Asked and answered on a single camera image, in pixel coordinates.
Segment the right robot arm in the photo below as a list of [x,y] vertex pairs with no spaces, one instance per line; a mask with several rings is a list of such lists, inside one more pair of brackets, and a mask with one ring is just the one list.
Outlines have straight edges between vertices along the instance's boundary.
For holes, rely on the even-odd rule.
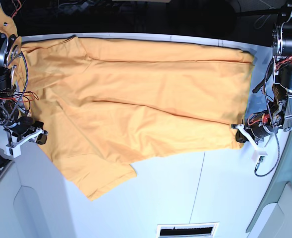
[[0,3],[0,126],[17,142],[26,139],[43,145],[47,141],[43,122],[31,118],[24,108],[25,103],[31,102],[27,96],[29,92],[26,88],[19,90],[13,82],[19,60],[25,60],[21,38],[12,17],[4,12]]

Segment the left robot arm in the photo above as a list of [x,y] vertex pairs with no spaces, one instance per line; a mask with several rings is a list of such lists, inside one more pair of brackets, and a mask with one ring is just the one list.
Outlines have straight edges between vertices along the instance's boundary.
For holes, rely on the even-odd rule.
[[273,56],[263,80],[252,90],[254,94],[261,90],[267,96],[267,82],[271,77],[274,97],[265,99],[266,110],[253,113],[243,122],[247,135],[238,131],[235,139],[239,143],[247,142],[248,136],[258,143],[278,129],[292,130],[292,0],[286,1],[279,9],[246,11],[239,16],[274,14],[277,21],[272,30]]

